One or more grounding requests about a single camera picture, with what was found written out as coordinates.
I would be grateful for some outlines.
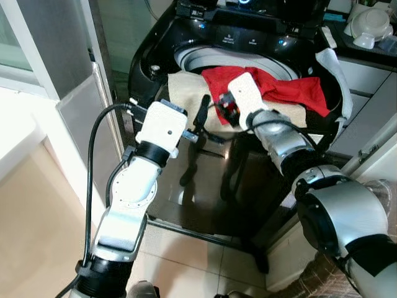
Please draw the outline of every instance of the beige floor tile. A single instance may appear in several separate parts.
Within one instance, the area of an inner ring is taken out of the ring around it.
[[[265,286],[265,274],[258,271],[254,257],[228,247],[223,252],[220,275],[257,287]]]
[[[140,251],[219,274],[223,247],[148,225]]]
[[[142,280],[159,287],[161,298],[213,298],[219,276],[142,251],[132,268],[127,290]]]
[[[221,276],[219,279],[218,294],[226,295],[231,291],[238,291],[246,295],[253,296],[253,298],[263,298],[270,294],[265,289],[255,287],[243,282],[234,281],[232,279]]]

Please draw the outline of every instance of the red cloth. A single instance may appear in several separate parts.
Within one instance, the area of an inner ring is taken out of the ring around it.
[[[307,109],[326,117],[329,114],[319,78],[281,81],[256,67],[219,66],[204,70],[202,76],[210,88],[212,99],[219,101],[221,94],[228,92],[229,82],[245,72],[249,72],[266,101],[282,104],[303,104]],[[218,113],[223,125],[228,122]]]

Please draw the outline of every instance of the white cloth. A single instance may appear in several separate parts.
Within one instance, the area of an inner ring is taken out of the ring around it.
[[[344,122],[352,115],[352,96],[350,95],[350,89],[347,85],[346,77],[342,71],[339,61],[337,60],[335,51],[331,48],[326,48],[325,50],[316,54],[316,60],[322,67],[328,70],[329,73],[336,78],[336,81],[339,83],[339,87],[341,88],[342,115],[336,119],[336,122],[339,122],[339,129],[336,135],[336,137],[338,137],[342,132]]]
[[[168,91],[170,101],[177,106],[183,107],[187,113],[187,127],[193,129],[193,120],[199,111],[201,100],[205,94],[211,95],[207,82],[199,74],[180,71],[168,74]],[[270,109],[275,109],[291,118],[293,124],[298,127],[306,127],[306,110],[304,107],[292,104],[279,104],[276,102],[264,101]],[[231,125],[221,125],[215,108],[209,108],[208,119],[205,128],[211,132],[232,132]]]

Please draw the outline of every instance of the beige towel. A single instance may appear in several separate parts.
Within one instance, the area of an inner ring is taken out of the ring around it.
[[[193,120],[199,111],[201,100],[205,94],[211,95],[203,76],[195,73],[180,71],[168,75],[168,91],[171,102],[183,107],[188,113],[187,127],[194,128]],[[291,118],[293,124],[298,127],[306,127],[306,110],[304,107],[292,104],[277,104],[265,101],[270,109],[275,109]],[[209,108],[208,119],[205,128],[210,132],[232,132],[241,130],[234,129],[231,125],[222,125],[216,114],[215,108]]]

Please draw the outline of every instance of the black washing machine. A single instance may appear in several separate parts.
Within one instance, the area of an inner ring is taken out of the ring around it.
[[[342,108],[338,82],[315,59],[326,47],[319,27],[328,2],[174,1],[133,57],[129,95],[148,107],[169,98],[169,73],[219,65],[256,66],[278,79],[318,76],[332,112],[322,118],[307,111],[306,131],[324,135],[319,146],[326,149]],[[225,145],[182,139],[158,184],[149,216],[199,233],[249,238],[268,225],[270,236],[295,212],[293,204],[280,205],[290,185],[253,135]],[[278,221],[269,225],[274,214]]]

